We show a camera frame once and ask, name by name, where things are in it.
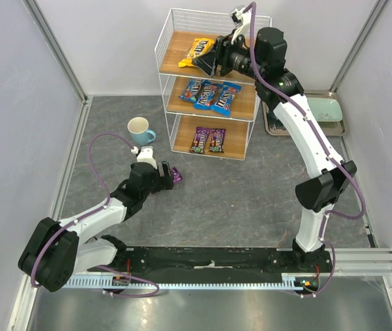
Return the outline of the brown purple candy bag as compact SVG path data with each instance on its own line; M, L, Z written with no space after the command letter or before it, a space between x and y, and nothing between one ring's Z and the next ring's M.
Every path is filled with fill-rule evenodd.
M179 170L176 167L173 167L171 169L171 173L173 175L173 183L174 184L180 182L183 179L181 173L179 172Z

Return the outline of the yellow candy bag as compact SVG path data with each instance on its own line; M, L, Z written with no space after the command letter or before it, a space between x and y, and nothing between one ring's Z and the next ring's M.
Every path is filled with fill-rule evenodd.
M185 57L178 62L179 68L195 67L193 60L205 55L215 44L214 39L202 37L194 39L191 47L186 52Z

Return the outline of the dark blue candy bag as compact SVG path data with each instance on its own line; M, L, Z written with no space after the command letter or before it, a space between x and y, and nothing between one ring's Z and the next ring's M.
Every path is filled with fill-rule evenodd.
M205 83L205 79L190 78L184 91L179 95L179 98L184 101L196 102L197 95Z

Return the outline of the light blue candy bag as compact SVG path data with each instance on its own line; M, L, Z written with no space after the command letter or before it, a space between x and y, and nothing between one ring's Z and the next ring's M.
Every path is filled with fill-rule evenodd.
M198 110L210 110L215 95L221 90L222 84L220 83L205 83L202 90L194 102L193 106Z
M233 100L241 90L240 85L224 82L217 100L211 105L210 109L228 117L231 114Z

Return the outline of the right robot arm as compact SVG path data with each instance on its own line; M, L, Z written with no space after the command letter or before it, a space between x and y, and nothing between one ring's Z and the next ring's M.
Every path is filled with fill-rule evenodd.
M340 195L353 182L357 167L345 161L326 138L297 77L285 67L287 42L277 28L261 28L246 47L242 35L219 36L194 66L213 77L236 71L255 80L258 97L283 124L299 150L309 179L295 187L302 206L292 258L298 265L324 263L324 231Z

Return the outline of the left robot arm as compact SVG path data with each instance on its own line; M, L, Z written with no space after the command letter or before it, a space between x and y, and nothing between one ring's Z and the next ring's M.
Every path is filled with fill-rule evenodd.
M55 292L78 272L110 265L118 251L124 249L124 243L109 235L96 241L91 238L133 217L150 194L174 187L174 176L166 161L157 167L145 162L130 167L129 178L95 207L67 219L46 217L38 222L18 260L19 269L35 285Z

